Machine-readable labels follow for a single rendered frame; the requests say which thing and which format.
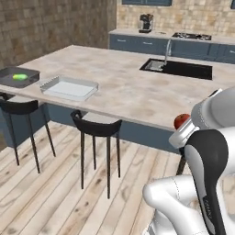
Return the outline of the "blue base cupboards run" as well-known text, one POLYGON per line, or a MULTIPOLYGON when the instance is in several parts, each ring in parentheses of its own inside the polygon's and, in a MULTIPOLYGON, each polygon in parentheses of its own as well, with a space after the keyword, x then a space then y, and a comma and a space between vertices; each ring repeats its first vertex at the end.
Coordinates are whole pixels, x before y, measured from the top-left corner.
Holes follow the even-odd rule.
POLYGON ((154 55, 164 55, 169 49, 173 57, 235 64, 235 45, 228 44, 110 34, 109 48, 154 55))

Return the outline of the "blue wall cupboards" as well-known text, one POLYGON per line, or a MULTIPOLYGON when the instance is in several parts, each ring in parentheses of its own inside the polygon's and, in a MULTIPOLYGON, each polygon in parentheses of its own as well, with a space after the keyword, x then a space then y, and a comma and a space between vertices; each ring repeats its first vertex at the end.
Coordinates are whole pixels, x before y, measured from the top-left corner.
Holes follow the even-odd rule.
POLYGON ((134 6, 171 6, 173 0, 121 0, 122 5, 134 6))

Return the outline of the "black bar stool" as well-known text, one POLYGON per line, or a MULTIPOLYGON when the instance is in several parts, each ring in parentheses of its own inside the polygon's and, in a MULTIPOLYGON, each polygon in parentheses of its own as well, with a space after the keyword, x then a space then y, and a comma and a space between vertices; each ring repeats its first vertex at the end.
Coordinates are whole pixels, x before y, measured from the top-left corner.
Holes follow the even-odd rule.
POLYGON ((185 168, 185 164, 186 164, 186 160, 185 160, 185 147, 180 148, 179 152, 181 154, 181 159, 180 159, 180 162, 178 164, 176 175, 181 175, 183 173, 184 168, 185 168))
POLYGON ((36 143, 35 143, 34 135, 33 135, 31 118, 30 118, 30 115, 38 109, 40 110, 43 121, 44 121, 44 126, 45 126, 47 134, 48 134, 48 138, 49 138, 49 142, 50 142, 53 156, 56 156, 56 151, 54 149, 54 145, 53 145, 52 138, 50 135, 50 129, 48 126, 48 121, 47 121, 44 106, 40 105, 38 100, 24 100, 22 102, 16 102, 12 99, 8 99, 8 100, 0 99, 0 108, 6 113, 6 116, 7 116, 6 123, 8 124, 9 134, 10 134, 11 140, 13 142, 13 148, 15 151, 17 164, 19 164, 19 158, 18 158, 17 140, 16 140, 16 134, 14 131, 12 116, 18 115, 18 116, 25 117, 27 125, 28 125, 28 133, 29 133, 29 137, 31 140, 31 145, 32 145, 33 153, 34 153, 37 171, 38 171, 38 173, 40 173, 39 159, 38 159, 36 143))
POLYGON ((107 198, 110 198, 110 171, 111 171, 111 137, 116 136, 117 142, 117 176, 120 176, 120 146, 119 132, 122 120, 118 119, 111 123, 102 123, 93 120, 86 120, 80 110, 74 110, 71 113, 74 125, 81 132, 81 188, 84 188, 84 135, 90 135, 93 141, 93 160, 94 169, 96 169, 95 157, 95 138, 106 138, 106 180, 107 180, 107 198))

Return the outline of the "white tupperware tray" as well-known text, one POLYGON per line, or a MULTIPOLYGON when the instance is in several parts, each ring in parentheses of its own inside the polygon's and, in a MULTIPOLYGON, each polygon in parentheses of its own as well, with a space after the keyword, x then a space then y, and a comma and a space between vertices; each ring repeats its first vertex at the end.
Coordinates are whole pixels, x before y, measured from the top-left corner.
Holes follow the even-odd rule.
POLYGON ((98 83, 59 75, 49 79, 39 88, 44 95, 71 101, 84 101, 98 90, 98 83))

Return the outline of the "black hob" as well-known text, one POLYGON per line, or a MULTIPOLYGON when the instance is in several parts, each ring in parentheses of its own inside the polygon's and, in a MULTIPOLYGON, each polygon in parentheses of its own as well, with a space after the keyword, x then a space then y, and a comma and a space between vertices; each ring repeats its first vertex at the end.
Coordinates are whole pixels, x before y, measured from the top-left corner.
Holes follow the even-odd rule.
POLYGON ((212 36, 205 34, 192 34, 184 32, 175 32, 172 37, 179 39, 200 39, 200 40, 212 40, 212 36))

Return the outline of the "green corn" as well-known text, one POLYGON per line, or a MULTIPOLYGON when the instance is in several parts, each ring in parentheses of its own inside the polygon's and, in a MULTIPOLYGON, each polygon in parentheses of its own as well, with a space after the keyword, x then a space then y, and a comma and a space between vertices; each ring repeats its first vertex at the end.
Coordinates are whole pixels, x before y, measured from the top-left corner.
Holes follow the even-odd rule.
POLYGON ((26 74, 23 74, 23 73, 13 74, 13 79, 14 80, 23 81, 23 80, 26 80, 27 78, 28 78, 28 76, 26 74))

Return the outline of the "red apple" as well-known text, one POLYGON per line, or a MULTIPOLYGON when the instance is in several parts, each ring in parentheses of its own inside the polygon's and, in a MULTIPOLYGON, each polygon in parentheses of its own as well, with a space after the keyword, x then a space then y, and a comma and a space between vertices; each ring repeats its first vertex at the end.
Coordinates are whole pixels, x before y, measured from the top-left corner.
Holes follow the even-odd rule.
POLYGON ((190 118, 190 115, 189 114, 180 114, 178 115, 175 119, 174 119, 174 122, 173 122, 173 125, 174 125, 174 128, 175 129, 179 129, 182 124, 188 120, 190 118))

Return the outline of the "blue island counter cabinet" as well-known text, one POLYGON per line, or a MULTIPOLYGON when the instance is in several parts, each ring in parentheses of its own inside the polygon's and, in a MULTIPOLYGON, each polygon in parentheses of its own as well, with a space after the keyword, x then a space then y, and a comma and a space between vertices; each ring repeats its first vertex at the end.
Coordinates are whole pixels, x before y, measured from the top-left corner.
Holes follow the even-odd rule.
MULTIPOLYGON (((48 121, 58 122, 68 126, 74 126, 71 118, 72 109, 63 106, 43 105, 48 121)), ((8 131, 6 122, 7 115, 0 108, 0 130, 4 132, 6 145, 12 147, 13 143, 8 131)), ((12 116, 14 132, 16 134, 17 145, 21 144, 29 137, 28 126, 24 116, 12 116)), ((173 133, 170 130, 148 127, 128 121, 123 121, 120 129, 120 138, 140 145, 149 146, 155 149, 178 153, 168 141, 173 133)))

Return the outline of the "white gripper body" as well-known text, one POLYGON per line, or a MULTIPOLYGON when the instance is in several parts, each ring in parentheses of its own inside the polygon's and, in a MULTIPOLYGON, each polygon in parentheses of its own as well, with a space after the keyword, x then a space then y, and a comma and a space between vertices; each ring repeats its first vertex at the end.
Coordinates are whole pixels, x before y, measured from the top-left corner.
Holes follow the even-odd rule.
POLYGON ((196 127, 192 119, 188 118, 169 138, 169 142, 176 149, 182 148, 185 146, 189 137, 197 130, 199 130, 199 127, 196 127))

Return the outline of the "silver tap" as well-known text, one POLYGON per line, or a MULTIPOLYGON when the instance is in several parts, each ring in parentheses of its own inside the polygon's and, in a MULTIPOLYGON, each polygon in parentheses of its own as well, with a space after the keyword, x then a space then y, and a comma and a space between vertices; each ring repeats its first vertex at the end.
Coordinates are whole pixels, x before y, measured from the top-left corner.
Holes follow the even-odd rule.
POLYGON ((165 51, 165 57, 164 57, 164 65, 167 64, 168 56, 171 53, 171 47, 172 47, 172 39, 168 39, 167 45, 166 45, 166 51, 165 51))

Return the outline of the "dark grey tupperware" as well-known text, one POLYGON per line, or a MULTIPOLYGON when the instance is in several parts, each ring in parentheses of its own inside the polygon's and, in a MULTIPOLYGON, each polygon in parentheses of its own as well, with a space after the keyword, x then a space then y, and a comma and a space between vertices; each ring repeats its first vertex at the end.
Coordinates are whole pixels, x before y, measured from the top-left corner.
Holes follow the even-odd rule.
POLYGON ((39 71, 21 67, 5 67, 0 70, 0 84, 15 88, 25 88, 39 80, 39 71), (26 75, 26 79, 14 79, 14 75, 26 75))

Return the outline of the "black sink basin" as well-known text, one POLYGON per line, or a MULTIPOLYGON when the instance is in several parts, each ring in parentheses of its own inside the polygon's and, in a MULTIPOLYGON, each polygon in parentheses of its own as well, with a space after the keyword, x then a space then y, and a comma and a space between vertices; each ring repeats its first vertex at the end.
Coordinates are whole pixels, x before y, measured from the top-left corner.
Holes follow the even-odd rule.
POLYGON ((211 80, 213 67, 210 65, 201 65, 187 62, 165 62, 164 60, 159 59, 148 59, 140 67, 140 69, 146 72, 165 73, 170 75, 211 80))

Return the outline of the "black coffee machine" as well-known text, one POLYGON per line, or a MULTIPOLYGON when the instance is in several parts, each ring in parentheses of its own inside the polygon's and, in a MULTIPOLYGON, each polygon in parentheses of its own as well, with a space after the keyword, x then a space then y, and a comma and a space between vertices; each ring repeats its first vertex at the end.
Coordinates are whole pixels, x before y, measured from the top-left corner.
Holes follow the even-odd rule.
POLYGON ((152 30, 153 15, 142 14, 140 15, 140 29, 139 33, 150 33, 152 30))

